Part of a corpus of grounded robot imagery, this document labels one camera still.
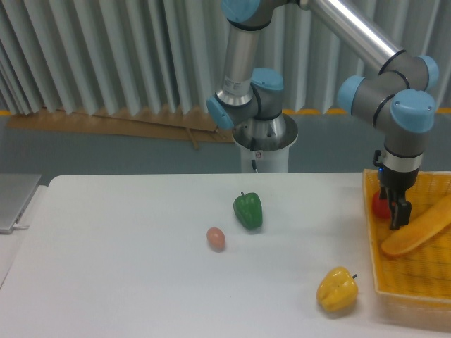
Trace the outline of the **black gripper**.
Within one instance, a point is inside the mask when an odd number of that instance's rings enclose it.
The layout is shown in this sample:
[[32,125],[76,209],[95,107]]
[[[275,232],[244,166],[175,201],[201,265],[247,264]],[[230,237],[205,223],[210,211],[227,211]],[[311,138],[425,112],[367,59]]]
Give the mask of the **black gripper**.
[[[378,195],[381,210],[390,209],[391,230],[398,230],[409,224],[412,211],[411,203],[405,199],[405,193],[416,182],[419,169],[410,172],[397,172],[386,166],[378,169],[378,180],[380,191]],[[396,197],[388,199],[388,193],[393,193]]]

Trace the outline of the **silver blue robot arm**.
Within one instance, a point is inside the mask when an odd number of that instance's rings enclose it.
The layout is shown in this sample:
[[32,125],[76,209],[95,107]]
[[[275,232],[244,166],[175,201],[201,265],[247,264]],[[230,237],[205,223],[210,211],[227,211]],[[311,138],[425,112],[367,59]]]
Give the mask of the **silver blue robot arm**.
[[[293,121],[282,115],[283,78],[270,68],[253,65],[260,32],[282,1],[223,1],[230,24],[222,81],[208,98],[217,126],[232,130],[249,151],[245,168],[257,171],[261,152],[287,149],[297,138]],[[348,1],[299,1],[317,15],[357,55],[374,67],[374,79],[352,76],[338,91],[338,105],[384,134],[378,168],[379,198],[390,210],[392,230],[409,223],[412,206],[406,193],[419,172],[434,124],[435,100],[429,94],[439,70],[429,56],[410,56]]]

